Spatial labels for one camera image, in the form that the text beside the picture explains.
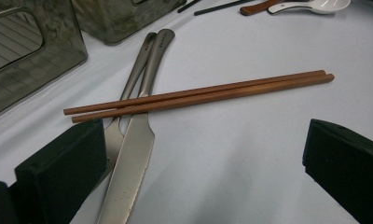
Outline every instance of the table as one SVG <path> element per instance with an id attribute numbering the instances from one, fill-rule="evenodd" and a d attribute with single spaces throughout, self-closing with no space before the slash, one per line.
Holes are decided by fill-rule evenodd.
<path id="1" fill-rule="evenodd" d="M 193 16 L 226 2 L 172 12 L 117 46 L 83 33 L 88 61 L 0 116 L 0 180 L 14 183 L 18 164 L 73 125 L 64 108 L 117 100 L 146 34 L 169 28 L 154 94 L 320 69 L 336 78 L 149 113 L 155 145 L 129 223 L 356 223 L 305 174 L 302 153 L 311 119 L 373 140 L 373 2 L 324 16 L 244 17 L 239 7 Z M 96 223 L 107 184 L 72 223 Z"/>

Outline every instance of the spoon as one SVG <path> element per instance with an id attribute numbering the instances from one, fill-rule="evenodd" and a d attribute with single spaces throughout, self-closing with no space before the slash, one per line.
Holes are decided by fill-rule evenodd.
<path id="1" fill-rule="evenodd" d="M 313 0 L 311 2 L 287 2 L 269 7 L 268 12 L 275 14 L 288 8 L 301 8 L 318 14 L 335 13 L 350 4 L 351 0 Z"/>

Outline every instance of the brown chopstick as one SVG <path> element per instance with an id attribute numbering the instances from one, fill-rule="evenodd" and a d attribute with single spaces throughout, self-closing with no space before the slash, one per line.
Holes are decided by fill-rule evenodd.
<path id="1" fill-rule="evenodd" d="M 88 115 L 76 116 L 72 118 L 73 123 L 87 121 L 91 119 L 104 119 L 119 117 L 126 114 L 138 114 L 154 110 L 163 110 L 177 108 L 187 105 L 198 105 L 203 103 L 209 103 L 213 101 L 227 100 L 231 98 L 243 97 L 248 95 L 261 94 L 272 91 L 283 91 L 298 87 L 305 87 L 316 84 L 323 84 L 330 82 L 335 77 L 332 74 L 301 77 L 296 79 L 287 79 L 284 81 L 271 82 L 262 85 L 254 85 L 249 87 L 242 87 L 238 89 L 232 89 L 227 91 L 217 91 L 206 94 L 193 95 L 188 97 L 182 97 L 178 99 L 172 99 L 167 101 L 160 101 L 146 105 L 135 105 L 116 110 L 104 111 L 99 113 L 93 113 Z"/>
<path id="2" fill-rule="evenodd" d="M 94 112 L 94 111 L 99 111 L 99 110 L 122 108 L 126 106 L 131 106 L 131 105 L 144 105 L 144 104 L 150 104 L 150 103 L 155 103 L 159 101 L 167 101 L 167 100 L 188 97 L 188 96 L 193 96 L 193 95 L 206 94 L 210 92 L 227 91 L 227 90 L 238 89 L 238 88 L 243 88 L 243 87 L 248 87 L 248 86 L 262 85 L 262 84 L 268 84 L 272 82 L 296 79 L 296 78 L 301 78 L 301 77 L 314 77 L 314 76 L 323 76 L 323 75 L 325 75 L 325 71 L 318 70 L 318 71 L 297 73 L 293 75 L 280 76 L 280 77 L 268 77 L 268 78 L 262 78 L 262 79 L 244 81 L 244 82 L 236 82 L 236 83 L 219 85 L 219 86 L 205 87 L 205 88 L 189 90 L 189 91 L 176 91 L 176 92 L 158 94 L 158 95 L 153 95 L 153 96 L 143 97 L 143 98 L 115 101 L 115 102 L 103 103 L 103 104 L 97 104 L 97 105 L 85 105 L 85 106 L 80 106 L 80 107 L 64 109 L 63 113 L 64 115 L 73 115 L 73 114 Z"/>

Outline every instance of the brown utensil handle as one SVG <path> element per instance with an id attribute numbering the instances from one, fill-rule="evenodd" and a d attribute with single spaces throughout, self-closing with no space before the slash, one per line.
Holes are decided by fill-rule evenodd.
<path id="1" fill-rule="evenodd" d="M 249 7 L 241 7 L 240 12 L 244 16 L 251 16 L 251 15 L 254 15 L 258 12 L 264 11 L 264 10 L 268 9 L 269 7 L 274 6 L 274 5 L 276 5 L 280 2 L 281 2 L 281 0 L 268 0 L 266 2 L 259 3 L 259 4 L 256 4 L 256 5 L 252 5 L 252 6 L 249 6 Z"/>

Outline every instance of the gray plastic container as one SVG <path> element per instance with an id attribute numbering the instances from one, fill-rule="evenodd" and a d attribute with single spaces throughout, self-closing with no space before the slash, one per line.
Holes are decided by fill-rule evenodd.
<path id="1" fill-rule="evenodd" d="M 73 0 L 81 29 L 107 45 L 119 44 L 187 0 Z"/>
<path id="2" fill-rule="evenodd" d="M 0 113 L 87 58 L 71 1 L 0 0 Z"/>

